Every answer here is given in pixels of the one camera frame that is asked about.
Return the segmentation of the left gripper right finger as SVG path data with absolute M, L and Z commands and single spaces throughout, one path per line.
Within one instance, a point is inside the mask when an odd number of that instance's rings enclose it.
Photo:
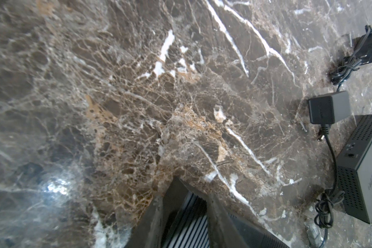
M 207 198 L 211 248 L 287 248 L 269 231 L 227 211 L 214 194 Z

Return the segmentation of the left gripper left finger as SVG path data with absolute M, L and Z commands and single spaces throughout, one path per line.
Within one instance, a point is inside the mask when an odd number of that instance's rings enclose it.
M 180 223 L 191 198 L 185 183 L 174 177 L 166 192 L 153 198 L 125 247 L 162 247 Z

